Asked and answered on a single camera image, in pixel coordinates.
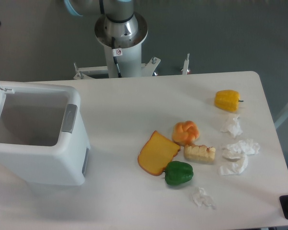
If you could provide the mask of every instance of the green bell pepper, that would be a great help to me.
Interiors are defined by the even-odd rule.
[[[179,185],[191,180],[193,177],[193,168],[191,165],[171,161],[165,168],[165,181],[168,185]]]

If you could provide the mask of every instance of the gray handle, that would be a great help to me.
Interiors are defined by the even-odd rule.
[[[76,120],[77,110],[78,107],[75,104],[68,104],[66,106],[61,129],[62,132],[72,133]]]

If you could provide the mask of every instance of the warning sticker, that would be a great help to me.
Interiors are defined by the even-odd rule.
[[[113,53],[113,56],[116,57],[116,56],[122,56],[123,55],[123,51],[121,48],[118,48],[118,49],[112,49],[112,53]]]

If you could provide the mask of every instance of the plastic food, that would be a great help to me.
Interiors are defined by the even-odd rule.
[[[159,176],[179,150],[179,145],[155,131],[143,146],[138,163],[149,174]]]
[[[185,162],[172,161],[165,169],[165,181],[168,185],[179,185],[191,180],[192,177],[193,168]]]
[[[186,145],[183,150],[184,157],[194,161],[213,162],[216,149],[206,145]]]
[[[216,92],[215,106],[229,111],[235,112],[238,110],[240,101],[240,94],[234,90],[222,90]]]
[[[172,139],[181,146],[190,145],[200,136],[200,131],[193,121],[179,122],[174,126]]]

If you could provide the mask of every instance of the crumpled tissue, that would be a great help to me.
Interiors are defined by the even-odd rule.
[[[198,207],[201,207],[202,204],[204,204],[206,206],[211,206],[213,209],[216,208],[216,204],[213,201],[213,198],[207,195],[203,188],[196,187],[195,191],[192,193],[192,199]]]
[[[227,159],[241,159],[243,155],[258,154],[260,145],[253,139],[240,140],[235,144],[225,145],[222,156]]]
[[[246,169],[246,166],[248,166],[248,157],[243,155],[241,159],[236,162],[228,162],[221,165],[218,173],[221,176],[241,174]]]
[[[229,132],[233,138],[239,136],[243,131],[238,121],[239,114],[229,114],[226,122],[221,128],[221,132]]]

